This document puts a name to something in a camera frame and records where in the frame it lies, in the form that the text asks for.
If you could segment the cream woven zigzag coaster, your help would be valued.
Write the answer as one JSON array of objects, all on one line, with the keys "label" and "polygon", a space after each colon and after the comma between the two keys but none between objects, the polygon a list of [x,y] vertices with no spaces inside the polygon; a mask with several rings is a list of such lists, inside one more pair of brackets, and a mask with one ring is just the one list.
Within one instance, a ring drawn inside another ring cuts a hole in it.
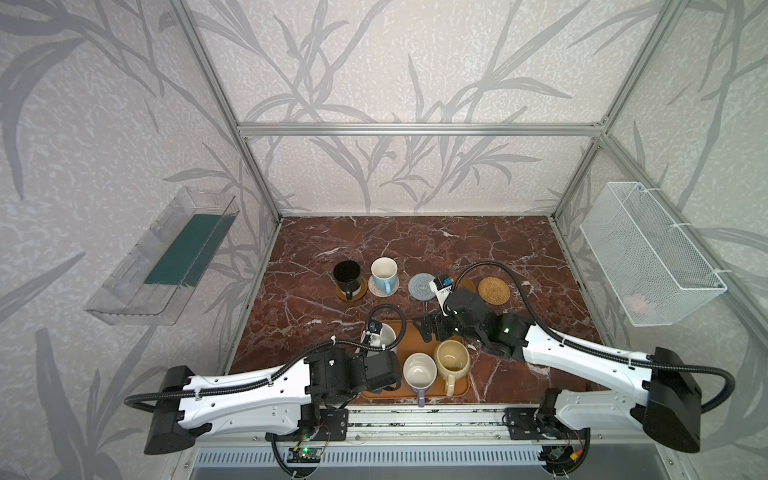
[{"label": "cream woven zigzag coaster", "polygon": [[371,276],[368,279],[368,289],[370,293],[379,298],[391,297],[394,293],[398,291],[399,287],[400,287],[400,281],[398,278],[395,279],[395,283],[391,285],[390,290],[379,289],[378,284],[376,283],[376,278],[374,276]]}]

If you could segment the white speckled mug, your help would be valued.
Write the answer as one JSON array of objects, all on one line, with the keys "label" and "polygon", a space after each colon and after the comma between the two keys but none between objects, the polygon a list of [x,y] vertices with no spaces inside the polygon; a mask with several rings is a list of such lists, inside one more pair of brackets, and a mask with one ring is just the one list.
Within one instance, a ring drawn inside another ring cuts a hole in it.
[{"label": "white speckled mug", "polygon": [[382,339],[384,341],[385,348],[393,345],[397,339],[397,334],[390,325],[383,324]]}]

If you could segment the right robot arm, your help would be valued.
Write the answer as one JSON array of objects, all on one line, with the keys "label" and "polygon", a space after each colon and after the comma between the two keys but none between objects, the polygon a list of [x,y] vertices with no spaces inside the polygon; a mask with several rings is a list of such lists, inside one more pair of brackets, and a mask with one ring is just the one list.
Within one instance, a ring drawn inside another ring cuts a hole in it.
[{"label": "right robot arm", "polygon": [[697,453],[702,415],[735,391],[730,372],[688,365],[672,350],[632,352],[558,332],[544,324],[526,295],[521,297],[525,315],[498,314],[479,293],[446,275],[429,277],[427,288],[439,309],[414,323],[424,340],[457,336],[489,355],[554,368],[600,385],[592,392],[551,390],[537,410],[540,426],[572,431],[634,428],[670,449]]}]

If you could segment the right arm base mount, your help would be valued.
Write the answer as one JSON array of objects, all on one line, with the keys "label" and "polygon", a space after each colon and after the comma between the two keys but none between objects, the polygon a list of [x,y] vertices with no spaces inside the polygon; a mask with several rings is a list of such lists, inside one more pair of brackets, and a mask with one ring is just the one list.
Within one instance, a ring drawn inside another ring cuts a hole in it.
[{"label": "right arm base mount", "polygon": [[550,410],[542,407],[509,407],[504,410],[502,423],[511,440],[576,440],[586,441],[591,431],[573,430],[560,422]]}]

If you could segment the brown wooden coaster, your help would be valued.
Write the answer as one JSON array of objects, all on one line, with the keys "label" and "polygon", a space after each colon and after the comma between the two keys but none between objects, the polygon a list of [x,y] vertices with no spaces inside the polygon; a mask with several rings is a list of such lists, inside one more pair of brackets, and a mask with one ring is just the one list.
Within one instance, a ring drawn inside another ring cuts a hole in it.
[{"label": "brown wooden coaster", "polygon": [[358,290],[354,292],[351,298],[348,298],[346,292],[343,291],[338,285],[335,286],[335,294],[337,298],[344,303],[357,302],[365,297],[368,292],[368,281],[363,280]]}]

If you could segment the black mug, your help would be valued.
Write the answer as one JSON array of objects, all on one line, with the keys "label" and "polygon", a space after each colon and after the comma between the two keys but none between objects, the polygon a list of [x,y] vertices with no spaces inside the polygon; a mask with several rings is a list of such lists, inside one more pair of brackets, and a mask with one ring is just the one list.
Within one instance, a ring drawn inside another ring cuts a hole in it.
[{"label": "black mug", "polygon": [[351,301],[362,288],[362,270],[354,260],[344,260],[333,268],[333,280],[347,301]]}]

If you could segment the beige mug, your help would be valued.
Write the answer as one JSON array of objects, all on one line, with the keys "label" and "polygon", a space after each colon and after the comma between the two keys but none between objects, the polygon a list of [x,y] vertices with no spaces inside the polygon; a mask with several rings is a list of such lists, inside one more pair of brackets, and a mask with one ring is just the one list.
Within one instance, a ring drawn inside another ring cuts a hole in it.
[{"label": "beige mug", "polygon": [[457,340],[440,342],[433,352],[439,377],[444,382],[445,394],[456,394],[458,383],[464,379],[471,368],[471,358],[466,346]]}]

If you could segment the white and blue mug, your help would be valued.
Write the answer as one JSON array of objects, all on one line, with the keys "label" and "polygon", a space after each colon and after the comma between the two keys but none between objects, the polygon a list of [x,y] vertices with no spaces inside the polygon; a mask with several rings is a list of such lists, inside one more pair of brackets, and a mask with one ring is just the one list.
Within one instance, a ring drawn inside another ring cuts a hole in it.
[{"label": "white and blue mug", "polygon": [[398,265],[395,260],[389,257],[380,257],[371,265],[371,276],[376,278],[379,289],[390,290],[395,279],[398,278]]}]

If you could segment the blue grey woven coaster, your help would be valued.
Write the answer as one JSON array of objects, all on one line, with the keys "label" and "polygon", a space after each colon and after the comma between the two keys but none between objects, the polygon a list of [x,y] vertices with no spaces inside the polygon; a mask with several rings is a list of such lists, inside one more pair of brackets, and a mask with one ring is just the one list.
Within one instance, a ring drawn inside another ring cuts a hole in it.
[{"label": "blue grey woven coaster", "polygon": [[435,297],[431,285],[434,282],[435,277],[429,273],[415,274],[408,283],[408,291],[410,296],[421,302],[426,302]]}]

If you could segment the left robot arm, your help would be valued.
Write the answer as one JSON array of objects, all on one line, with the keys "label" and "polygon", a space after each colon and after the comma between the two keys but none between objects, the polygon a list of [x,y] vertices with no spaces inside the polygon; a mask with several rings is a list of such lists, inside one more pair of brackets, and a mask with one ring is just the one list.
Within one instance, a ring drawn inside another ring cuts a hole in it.
[{"label": "left robot arm", "polygon": [[313,431],[322,408],[343,408],[364,392],[400,387],[395,349],[403,338],[370,345],[331,337],[281,366],[234,375],[196,375],[180,365],[166,372],[159,391],[123,403],[152,416],[147,455],[183,451],[200,437],[225,433]]}]

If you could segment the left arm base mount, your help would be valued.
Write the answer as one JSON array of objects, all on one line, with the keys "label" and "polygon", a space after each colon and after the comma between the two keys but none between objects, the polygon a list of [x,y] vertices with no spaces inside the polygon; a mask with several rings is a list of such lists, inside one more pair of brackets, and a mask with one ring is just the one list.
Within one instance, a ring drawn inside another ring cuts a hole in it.
[{"label": "left arm base mount", "polygon": [[298,427],[285,435],[267,433],[267,441],[344,441],[347,435],[349,411],[346,409],[301,407]]}]

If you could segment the white and purple mug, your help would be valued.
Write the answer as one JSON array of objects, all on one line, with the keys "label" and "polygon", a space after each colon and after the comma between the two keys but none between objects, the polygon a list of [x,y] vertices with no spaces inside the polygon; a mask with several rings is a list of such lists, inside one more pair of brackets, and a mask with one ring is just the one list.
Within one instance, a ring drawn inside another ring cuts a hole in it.
[{"label": "white and purple mug", "polygon": [[438,376],[434,359],[426,353],[413,353],[403,364],[403,379],[417,397],[419,408],[426,405],[426,394]]}]

